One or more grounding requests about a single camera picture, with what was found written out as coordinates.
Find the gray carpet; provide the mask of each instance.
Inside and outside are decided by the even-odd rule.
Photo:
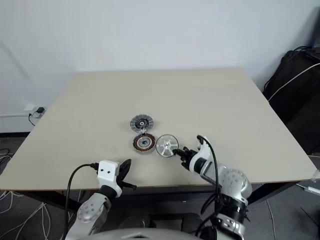
[[[23,138],[0,138],[0,148],[10,148],[15,152]],[[316,166],[320,158],[313,158]],[[320,182],[302,182],[303,185],[320,189]],[[72,198],[76,199],[78,192],[72,192]],[[161,202],[145,204],[142,207],[111,209],[104,230],[117,228],[128,216],[148,215],[158,213],[198,213],[206,199],[195,199],[186,202]],[[0,201],[0,212],[6,210],[11,202],[8,195]],[[0,214],[0,236],[11,228],[23,223],[25,219],[40,205],[37,200],[23,196],[13,196],[11,210]],[[275,233],[278,240],[315,240],[318,235],[317,225],[303,212],[301,207],[318,223],[320,222],[320,196],[305,192],[298,186],[293,186],[269,199],[269,204],[274,217]],[[53,206],[47,206],[51,216],[50,240],[58,240],[63,231],[63,211]],[[261,202],[248,207],[246,220],[246,240],[272,240],[274,239],[273,225],[267,203]],[[48,227],[48,219],[44,217],[44,224]],[[179,229],[179,221],[157,221],[157,227]],[[15,239],[19,228],[3,236],[1,240]],[[19,240],[43,240],[41,210],[31,218],[21,231]]]

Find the table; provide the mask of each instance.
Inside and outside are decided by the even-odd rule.
[[[196,136],[207,136],[218,162],[240,169],[252,183],[269,183],[252,194],[250,203],[316,171],[239,68],[82,72],[18,149],[0,175],[0,188],[34,191],[29,192],[33,197],[60,206],[64,196],[52,191],[66,189],[77,166],[104,159],[132,159],[125,180],[140,188],[207,185],[177,157],[133,149],[137,133],[129,122],[138,114],[152,116],[149,133],[156,138],[171,134],[181,148],[196,149]],[[80,169],[71,185],[73,190],[96,188],[97,175],[89,167]],[[70,204],[77,208],[76,202]]]

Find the white wall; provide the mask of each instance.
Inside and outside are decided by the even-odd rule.
[[[259,88],[309,44],[319,0],[0,0],[0,115],[49,106],[76,71],[241,66]],[[32,129],[0,118],[0,132]]]

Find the black table leg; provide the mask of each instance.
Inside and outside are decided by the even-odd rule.
[[[20,194],[36,199],[40,202],[55,206],[60,209],[65,209],[66,196],[56,191],[17,191]],[[81,206],[80,202],[69,199],[69,210],[71,212],[77,212]]]
[[[260,203],[290,188],[296,183],[298,183],[298,181],[265,183],[261,187],[253,191],[251,196],[248,198],[248,203]]]

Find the metal disc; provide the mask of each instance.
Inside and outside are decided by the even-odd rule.
[[[152,117],[139,114],[131,119],[130,121],[130,128],[135,131],[136,133],[144,134],[149,131],[154,125],[154,120]]]
[[[179,143],[174,136],[165,134],[158,138],[155,148],[162,157],[169,158],[174,155],[173,150],[179,148]]]
[[[156,138],[149,134],[143,133],[136,136],[133,140],[134,149],[141,154],[147,154],[155,150]]]

